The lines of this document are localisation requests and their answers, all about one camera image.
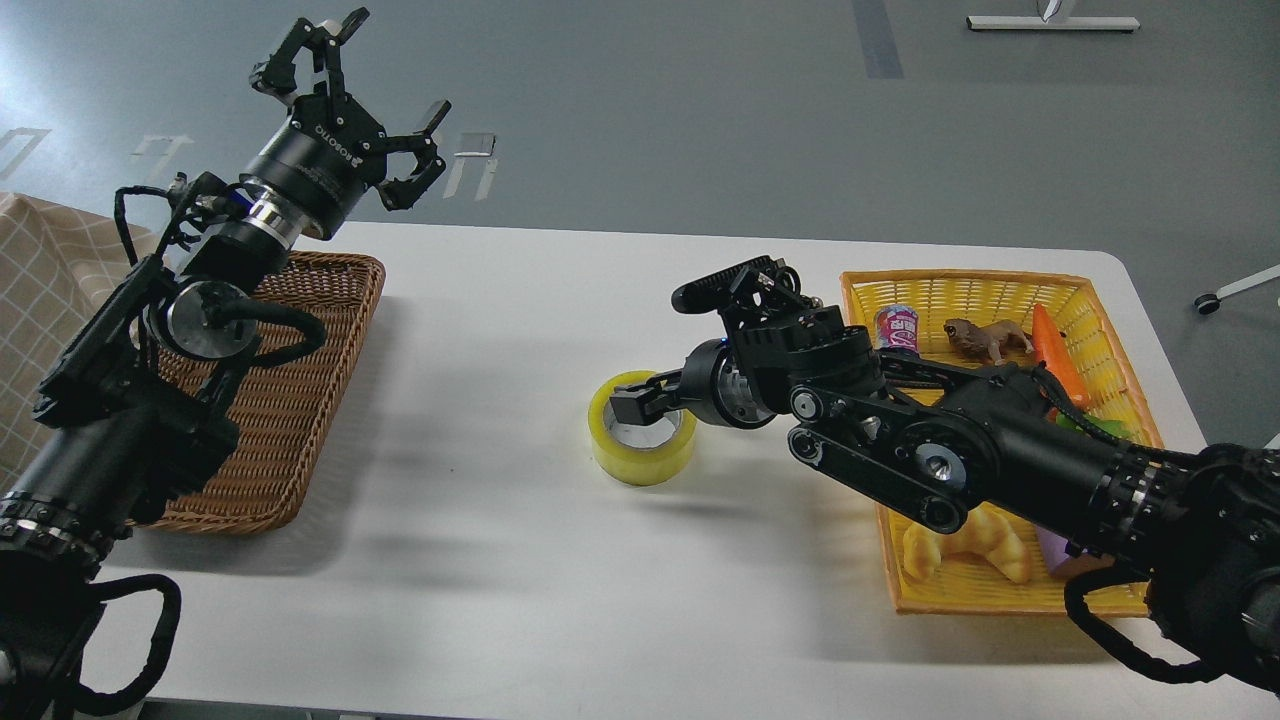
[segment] can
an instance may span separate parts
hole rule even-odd
[[[886,305],[876,311],[876,347],[919,357],[919,327],[920,314],[910,305]]]

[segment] toy carrot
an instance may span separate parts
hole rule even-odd
[[[1057,324],[1050,318],[1048,310],[1038,302],[1032,309],[1032,341],[1036,343],[1036,360],[1044,363],[1044,369],[1053,373],[1057,382],[1062,383],[1062,388],[1076,407],[1087,409],[1091,401],[1084,379],[1071,364],[1071,356],[1066,352],[1066,342]]]

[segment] beige cloth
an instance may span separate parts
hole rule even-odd
[[[155,247],[132,231],[140,254]],[[0,192],[0,492],[50,434],[31,419],[36,384],[128,269],[110,218]]]

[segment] chair wheel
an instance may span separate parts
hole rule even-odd
[[[1207,292],[1197,297],[1194,305],[1197,313],[1208,315],[1210,313],[1216,313],[1222,306],[1222,301],[1217,299],[1217,295]]]

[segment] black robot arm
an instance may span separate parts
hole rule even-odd
[[[1091,423],[1043,368],[956,368],[873,350],[864,327],[756,258],[676,290],[680,313],[721,315],[723,340],[678,370],[616,388],[622,423],[689,409],[744,429],[794,415],[791,455],[940,533],[989,501],[1116,565],[1066,584],[1069,616],[1117,660],[1164,682],[1230,674],[1280,691],[1280,454],[1142,447]],[[943,389],[932,406],[902,388]],[[1085,433],[1046,419],[1057,409]],[[1102,587],[1151,580],[1151,618],[1198,656],[1171,666],[1088,611]]]
[[[91,580],[134,524],[200,492],[236,450],[239,429],[227,411],[246,374],[324,345],[317,318],[251,297],[284,269],[298,236],[329,240],[372,187],[389,209],[408,208],[443,172],[430,133],[447,101],[421,132],[387,137],[346,90],[339,49],[367,17],[360,9],[342,23],[300,18],[253,68],[252,86],[289,115],[238,182],[179,174],[168,190],[116,192],[133,268],[37,388],[33,418],[54,437],[0,498],[0,719],[36,719],[50,702],[55,712],[120,712],[155,687],[177,629],[178,587],[161,575]],[[298,95],[293,59],[303,49],[324,74]],[[417,168],[387,179],[387,155],[401,151]],[[131,195],[164,197],[172,209],[159,247],[142,259],[124,218]],[[292,327],[300,340],[260,354],[261,323]],[[160,377],[160,347],[211,364],[195,395]],[[119,692],[86,688],[79,666],[104,603],[142,591],[164,597],[145,667]]]

